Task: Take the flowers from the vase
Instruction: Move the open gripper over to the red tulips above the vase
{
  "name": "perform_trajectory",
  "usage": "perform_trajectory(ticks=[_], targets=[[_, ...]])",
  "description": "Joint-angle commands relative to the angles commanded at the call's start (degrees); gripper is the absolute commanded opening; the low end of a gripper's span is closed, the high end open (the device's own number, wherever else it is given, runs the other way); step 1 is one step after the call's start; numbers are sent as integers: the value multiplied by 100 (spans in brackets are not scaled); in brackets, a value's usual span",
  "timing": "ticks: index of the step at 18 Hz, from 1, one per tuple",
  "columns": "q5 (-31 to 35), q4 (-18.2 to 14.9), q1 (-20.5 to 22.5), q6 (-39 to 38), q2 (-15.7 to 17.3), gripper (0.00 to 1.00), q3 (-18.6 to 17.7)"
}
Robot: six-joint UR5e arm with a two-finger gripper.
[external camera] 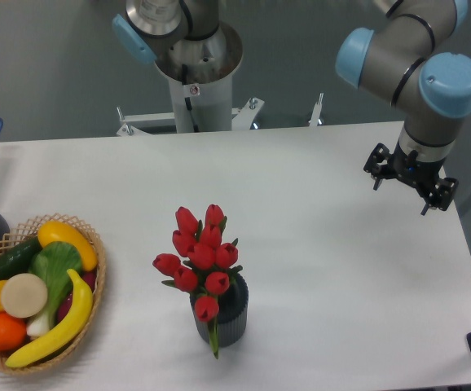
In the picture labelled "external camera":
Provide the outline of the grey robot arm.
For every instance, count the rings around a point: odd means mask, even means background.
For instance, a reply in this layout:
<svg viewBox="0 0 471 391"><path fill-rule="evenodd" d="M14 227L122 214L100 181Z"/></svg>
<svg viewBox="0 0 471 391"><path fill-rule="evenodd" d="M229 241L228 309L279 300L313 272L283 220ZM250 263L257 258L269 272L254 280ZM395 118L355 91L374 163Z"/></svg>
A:
<svg viewBox="0 0 471 391"><path fill-rule="evenodd" d="M414 188L427 209L446 210L458 187L440 169L471 113L471 59L438 53L462 24L465 1L381 1L389 23L354 30L337 53L337 75L404 112L394 150L376 146L364 166L375 180ZM233 130L232 77L242 60L237 32L215 1L128 1L112 28L140 63L169 83L180 133Z"/></svg>

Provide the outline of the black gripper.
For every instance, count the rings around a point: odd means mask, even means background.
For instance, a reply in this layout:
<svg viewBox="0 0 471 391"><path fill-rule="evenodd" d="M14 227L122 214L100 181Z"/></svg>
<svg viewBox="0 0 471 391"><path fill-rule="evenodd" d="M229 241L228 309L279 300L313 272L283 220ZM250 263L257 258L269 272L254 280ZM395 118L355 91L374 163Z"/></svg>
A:
<svg viewBox="0 0 471 391"><path fill-rule="evenodd" d="M440 178L439 171L444 159L435 162L422 162L407 155L397 145L391 155L389 148L378 143L368 157L363 170L374 180L373 190L377 191L384 180L397 179L417 190L425 200L420 214L426 215L429 209L447 211L453 201L459 181L455 178Z"/></svg>

